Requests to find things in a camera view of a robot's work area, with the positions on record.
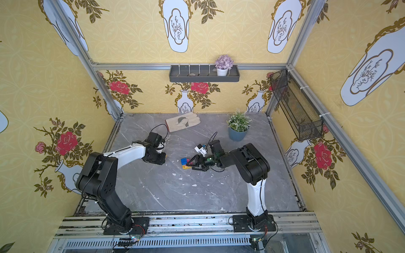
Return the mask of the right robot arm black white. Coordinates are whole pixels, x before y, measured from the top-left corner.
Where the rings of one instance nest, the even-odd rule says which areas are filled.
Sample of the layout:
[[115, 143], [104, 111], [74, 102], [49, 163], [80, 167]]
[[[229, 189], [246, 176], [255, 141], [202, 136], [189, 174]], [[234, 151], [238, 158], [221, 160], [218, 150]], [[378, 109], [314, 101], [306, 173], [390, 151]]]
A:
[[237, 168], [247, 184], [248, 202], [245, 215], [232, 217], [234, 231], [277, 231], [274, 218], [265, 205], [265, 184], [270, 171], [267, 160], [251, 143], [230, 152], [223, 150], [219, 140], [211, 141], [208, 146], [211, 156], [195, 155], [186, 166], [199, 171], [208, 171], [213, 166]]

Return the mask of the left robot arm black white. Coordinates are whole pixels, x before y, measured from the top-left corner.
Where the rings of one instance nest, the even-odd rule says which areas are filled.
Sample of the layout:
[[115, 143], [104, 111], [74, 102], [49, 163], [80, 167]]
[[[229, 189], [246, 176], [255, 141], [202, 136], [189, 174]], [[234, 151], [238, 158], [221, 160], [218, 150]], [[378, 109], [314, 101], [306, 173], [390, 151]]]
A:
[[107, 153], [91, 153], [78, 176], [76, 188], [83, 198], [97, 202], [107, 214], [107, 229], [105, 234], [129, 235], [135, 223], [130, 209], [123, 204], [116, 193], [118, 169], [141, 159], [146, 163], [162, 165], [166, 160], [163, 152], [165, 139], [161, 135], [150, 132], [143, 141], [135, 141], [131, 145]]

